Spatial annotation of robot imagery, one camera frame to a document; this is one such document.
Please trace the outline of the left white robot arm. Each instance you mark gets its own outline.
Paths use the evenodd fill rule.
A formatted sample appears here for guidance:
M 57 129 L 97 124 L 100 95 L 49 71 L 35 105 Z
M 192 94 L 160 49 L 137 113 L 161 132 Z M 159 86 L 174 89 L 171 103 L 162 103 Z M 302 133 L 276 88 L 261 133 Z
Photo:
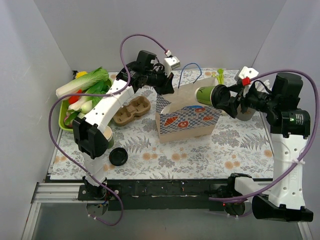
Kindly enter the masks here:
M 72 123 L 74 141 L 84 157 L 85 180 L 91 184 L 89 194 L 95 200 L 103 199 L 107 193 L 102 184 L 106 179 L 102 156 L 109 146 L 104 133 L 113 116 L 144 86 L 153 87 L 159 95 L 174 93 L 172 71 L 181 64 L 170 51 L 165 55 L 159 63 L 156 54 L 141 50 L 137 59 L 116 75 L 107 95 L 83 118 L 76 117 Z

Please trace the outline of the green paper coffee cup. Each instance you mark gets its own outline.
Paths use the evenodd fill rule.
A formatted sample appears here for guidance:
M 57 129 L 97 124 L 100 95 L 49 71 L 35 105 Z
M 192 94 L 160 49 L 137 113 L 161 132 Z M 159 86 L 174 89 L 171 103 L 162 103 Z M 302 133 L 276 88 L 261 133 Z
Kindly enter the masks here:
M 215 86 L 203 86 L 199 87 L 194 92 L 195 100 L 203 105 L 213 106 L 212 93 Z

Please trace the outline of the cardboard cup carrier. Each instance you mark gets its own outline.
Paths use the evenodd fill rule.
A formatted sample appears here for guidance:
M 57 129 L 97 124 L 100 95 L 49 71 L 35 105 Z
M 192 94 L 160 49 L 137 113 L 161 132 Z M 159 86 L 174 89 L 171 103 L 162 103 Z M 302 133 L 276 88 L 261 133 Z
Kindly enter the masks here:
M 136 118 L 147 114 L 150 109 L 150 101 L 145 96 L 138 96 L 132 99 L 127 105 L 121 107 L 112 119 L 117 126 L 125 126 Z

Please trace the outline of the checkered paper takeout bag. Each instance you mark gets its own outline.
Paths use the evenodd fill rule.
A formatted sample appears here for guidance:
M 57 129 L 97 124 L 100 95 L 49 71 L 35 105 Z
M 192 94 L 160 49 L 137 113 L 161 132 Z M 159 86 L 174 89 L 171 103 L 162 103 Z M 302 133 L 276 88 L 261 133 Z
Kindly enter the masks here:
M 199 68 L 199 76 L 189 83 L 181 84 L 181 72 L 174 93 L 156 96 L 155 122 L 161 143 L 210 135 L 214 130 L 222 111 L 198 103 L 195 90 L 216 86 L 218 82 L 215 77 L 201 79 L 202 75 L 203 71 Z

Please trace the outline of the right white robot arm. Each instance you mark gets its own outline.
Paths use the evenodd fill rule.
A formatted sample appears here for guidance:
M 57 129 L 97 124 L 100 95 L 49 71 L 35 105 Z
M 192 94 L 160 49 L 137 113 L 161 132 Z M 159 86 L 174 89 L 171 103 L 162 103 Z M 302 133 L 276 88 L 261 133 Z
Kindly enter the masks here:
M 273 181 L 260 187 L 249 175 L 233 173 L 228 178 L 225 204 L 250 201 L 255 218 L 283 222 L 311 222 L 314 214 L 303 198 L 303 158 L 316 136 L 317 120 L 298 107 L 303 79 L 308 75 L 293 69 L 275 70 L 271 90 L 258 91 L 260 76 L 244 78 L 235 85 L 218 85 L 213 105 L 235 118 L 237 109 L 251 108 L 266 114 L 273 146 Z

